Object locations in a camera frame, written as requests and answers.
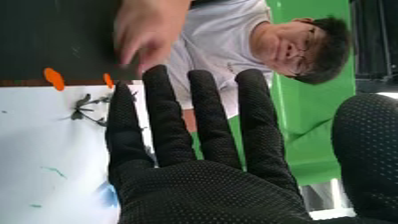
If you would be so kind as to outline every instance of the orange paint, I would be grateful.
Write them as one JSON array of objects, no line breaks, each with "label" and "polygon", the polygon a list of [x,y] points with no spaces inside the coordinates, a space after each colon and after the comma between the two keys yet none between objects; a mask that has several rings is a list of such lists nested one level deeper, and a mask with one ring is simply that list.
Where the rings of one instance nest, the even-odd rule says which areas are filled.
[{"label": "orange paint", "polygon": [[44,77],[45,81],[53,84],[53,88],[61,91],[65,89],[63,77],[51,68],[44,69]]},{"label": "orange paint", "polygon": [[113,80],[109,78],[109,74],[108,73],[102,74],[102,81],[106,83],[108,88],[111,89],[113,88]]}]

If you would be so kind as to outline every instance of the eyeglasses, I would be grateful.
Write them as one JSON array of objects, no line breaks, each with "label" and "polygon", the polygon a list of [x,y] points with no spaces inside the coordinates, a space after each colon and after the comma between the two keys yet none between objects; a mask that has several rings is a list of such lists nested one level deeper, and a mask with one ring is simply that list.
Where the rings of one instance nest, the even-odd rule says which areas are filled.
[{"label": "eyeglasses", "polygon": [[[305,41],[303,41],[303,48],[298,50],[305,53],[307,50],[310,49],[312,47],[312,43],[314,43],[314,28],[307,31],[307,34],[305,34]],[[307,72],[308,70],[308,63],[307,63],[307,59],[305,59],[305,56],[296,56],[299,57],[299,60],[291,68],[291,73],[299,76],[303,72]]]}]

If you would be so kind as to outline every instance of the child's hand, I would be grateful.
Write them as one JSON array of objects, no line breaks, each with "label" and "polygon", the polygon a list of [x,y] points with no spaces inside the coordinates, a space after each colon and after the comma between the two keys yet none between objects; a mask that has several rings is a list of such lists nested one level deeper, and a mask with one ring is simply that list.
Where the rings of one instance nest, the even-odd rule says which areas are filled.
[{"label": "child's hand", "polygon": [[124,0],[115,18],[120,64],[138,52],[138,73],[161,63],[177,39],[189,0]]}]

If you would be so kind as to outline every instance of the white shirt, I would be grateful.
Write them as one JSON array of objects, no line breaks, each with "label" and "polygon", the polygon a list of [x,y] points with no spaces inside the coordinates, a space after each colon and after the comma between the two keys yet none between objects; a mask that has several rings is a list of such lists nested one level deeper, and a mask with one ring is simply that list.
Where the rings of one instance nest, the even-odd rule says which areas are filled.
[{"label": "white shirt", "polygon": [[269,21],[269,8],[262,0],[230,0],[189,10],[164,63],[184,110],[191,109],[189,70],[212,74],[227,118],[237,115],[237,73],[259,69],[271,83],[271,70],[252,57],[248,46],[252,29],[264,21]]}]

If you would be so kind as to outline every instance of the gloved hand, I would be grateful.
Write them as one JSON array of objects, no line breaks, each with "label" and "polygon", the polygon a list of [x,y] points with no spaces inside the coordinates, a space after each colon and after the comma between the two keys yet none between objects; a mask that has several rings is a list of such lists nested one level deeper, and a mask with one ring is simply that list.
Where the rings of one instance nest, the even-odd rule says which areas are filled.
[{"label": "gloved hand", "polygon": [[[385,182],[388,185],[379,187],[363,185],[367,177],[363,174],[351,173],[346,165],[342,165],[342,175],[351,186],[349,191],[355,188],[355,191],[360,191],[355,195],[369,196],[365,197],[369,199],[365,208],[356,210],[360,217],[315,222],[310,220],[283,161],[282,136],[262,74],[255,70],[246,70],[236,76],[246,172],[241,171],[211,74],[205,71],[193,71],[188,78],[204,154],[202,161],[195,159],[191,138],[184,129],[180,108],[175,102],[164,67],[156,66],[143,75],[157,168],[154,168],[154,161],[143,150],[131,92],[122,83],[115,87],[104,137],[109,150],[108,178],[120,202],[118,223],[342,224],[387,223],[374,219],[394,220],[395,189],[390,187],[394,182],[381,176],[372,176],[371,180],[388,181]],[[356,104],[349,107],[347,102],[339,111],[335,127],[339,127],[339,124],[351,122],[351,116],[355,117],[355,113],[360,112],[358,108]],[[339,142],[351,144],[342,132],[335,135],[333,142],[337,142],[335,145]],[[362,149],[349,149],[349,153],[342,150],[342,148],[335,150],[335,155],[340,164],[349,164],[355,150],[360,152]],[[365,160],[356,162],[360,166],[372,166],[365,163]],[[385,204],[379,212],[376,212],[376,208],[381,199],[372,199],[371,192],[376,192],[376,196],[383,195],[388,199],[385,201],[388,205]],[[355,205],[360,198],[355,196],[351,199]]]}]

